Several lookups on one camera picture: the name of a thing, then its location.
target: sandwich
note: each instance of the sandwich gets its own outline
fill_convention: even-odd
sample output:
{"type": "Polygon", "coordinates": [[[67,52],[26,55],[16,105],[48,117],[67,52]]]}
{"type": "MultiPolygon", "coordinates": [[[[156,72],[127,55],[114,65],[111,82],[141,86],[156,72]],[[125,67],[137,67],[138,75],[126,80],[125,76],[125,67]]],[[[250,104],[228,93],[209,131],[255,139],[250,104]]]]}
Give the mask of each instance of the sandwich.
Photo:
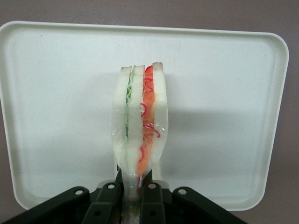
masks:
{"type": "Polygon", "coordinates": [[[142,179],[159,161],[168,133],[162,63],[122,67],[113,101],[112,142],[125,195],[138,199],[142,179]]]}

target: clear plastic packaging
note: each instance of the clear plastic packaging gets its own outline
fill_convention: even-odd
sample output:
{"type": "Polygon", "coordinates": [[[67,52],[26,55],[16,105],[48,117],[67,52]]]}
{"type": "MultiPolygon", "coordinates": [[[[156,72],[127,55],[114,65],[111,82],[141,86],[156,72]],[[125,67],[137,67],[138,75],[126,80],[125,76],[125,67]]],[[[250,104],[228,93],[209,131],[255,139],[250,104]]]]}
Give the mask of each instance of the clear plastic packaging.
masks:
{"type": "Polygon", "coordinates": [[[143,178],[158,163],[168,133],[162,63],[123,67],[114,96],[112,140],[124,183],[124,220],[139,220],[143,178]]]}

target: tomato slice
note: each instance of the tomato slice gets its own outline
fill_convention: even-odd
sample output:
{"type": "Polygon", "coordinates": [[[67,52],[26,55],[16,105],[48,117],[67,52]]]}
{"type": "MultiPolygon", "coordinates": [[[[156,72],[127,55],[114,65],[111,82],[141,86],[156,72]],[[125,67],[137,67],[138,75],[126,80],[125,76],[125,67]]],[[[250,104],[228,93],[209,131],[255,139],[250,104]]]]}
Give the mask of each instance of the tomato slice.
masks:
{"type": "Polygon", "coordinates": [[[137,175],[142,176],[148,168],[153,138],[155,133],[155,114],[153,104],[155,102],[155,89],[153,81],[153,66],[147,67],[143,76],[143,103],[144,112],[142,113],[142,136],[143,144],[140,147],[140,160],[137,164],[137,175]]]}

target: black clamp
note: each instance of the black clamp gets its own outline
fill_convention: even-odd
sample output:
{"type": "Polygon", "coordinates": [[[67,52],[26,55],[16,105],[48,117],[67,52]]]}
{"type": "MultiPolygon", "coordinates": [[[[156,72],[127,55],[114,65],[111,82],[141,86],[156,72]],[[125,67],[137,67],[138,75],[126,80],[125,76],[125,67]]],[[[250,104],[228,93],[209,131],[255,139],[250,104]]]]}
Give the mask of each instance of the black clamp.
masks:
{"type": "MultiPolygon", "coordinates": [[[[123,183],[121,170],[89,193],[74,187],[3,224],[120,224],[123,183]]],[[[172,193],[168,184],[143,180],[140,224],[246,224],[224,208],[188,187],[172,193]]]]}

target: plastic wrap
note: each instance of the plastic wrap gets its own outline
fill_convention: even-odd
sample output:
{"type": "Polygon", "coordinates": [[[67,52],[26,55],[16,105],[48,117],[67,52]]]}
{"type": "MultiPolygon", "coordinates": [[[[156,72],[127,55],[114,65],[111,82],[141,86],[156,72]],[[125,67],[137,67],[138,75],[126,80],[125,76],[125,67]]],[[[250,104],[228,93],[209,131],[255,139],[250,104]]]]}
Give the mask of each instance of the plastic wrap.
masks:
{"type": "Polygon", "coordinates": [[[121,69],[113,104],[114,155],[124,183],[123,223],[139,222],[142,179],[158,163],[168,133],[162,63],[121,69]]]}

